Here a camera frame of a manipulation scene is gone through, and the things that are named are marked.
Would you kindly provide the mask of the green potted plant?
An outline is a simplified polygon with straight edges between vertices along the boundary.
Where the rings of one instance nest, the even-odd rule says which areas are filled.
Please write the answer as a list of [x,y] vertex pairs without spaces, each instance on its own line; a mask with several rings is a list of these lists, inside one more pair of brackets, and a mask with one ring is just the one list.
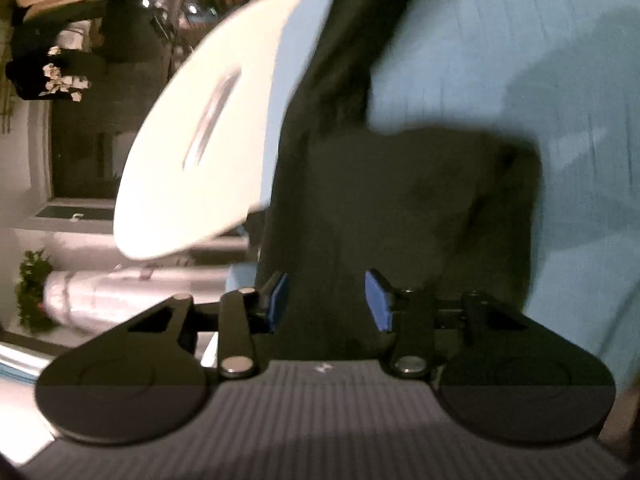
[[15,297],[21,328],[31,334],[50,333],[58,326],[44,307],[44,285],[52,272],[53,266],[43,249],[24,252]]

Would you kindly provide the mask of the light blue quilted bedspread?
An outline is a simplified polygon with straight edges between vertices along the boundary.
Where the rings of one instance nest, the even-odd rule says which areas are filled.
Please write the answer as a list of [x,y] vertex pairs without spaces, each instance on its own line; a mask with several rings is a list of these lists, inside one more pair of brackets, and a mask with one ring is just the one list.
[[[288,104],[333,0],[302,0],[277,50],[267,211]],[[373,64],[367,127],[455,125],[537,149],[530,282],[520,307],[593,353],[620,386],[639,370],[639,0],[410,0]]]

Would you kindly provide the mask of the black garment with striped lining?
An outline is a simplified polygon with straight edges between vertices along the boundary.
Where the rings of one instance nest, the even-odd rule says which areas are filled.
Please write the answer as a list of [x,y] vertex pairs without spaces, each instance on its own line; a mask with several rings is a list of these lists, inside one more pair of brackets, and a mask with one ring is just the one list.
[[409,1],[333,0],[288,104],[257,275],[288,276],[283,318],[260,344],[275,359],[374,356],[367,270],[440,299],[526,300],[533,144],[467,126],[367,127],[372,66]]

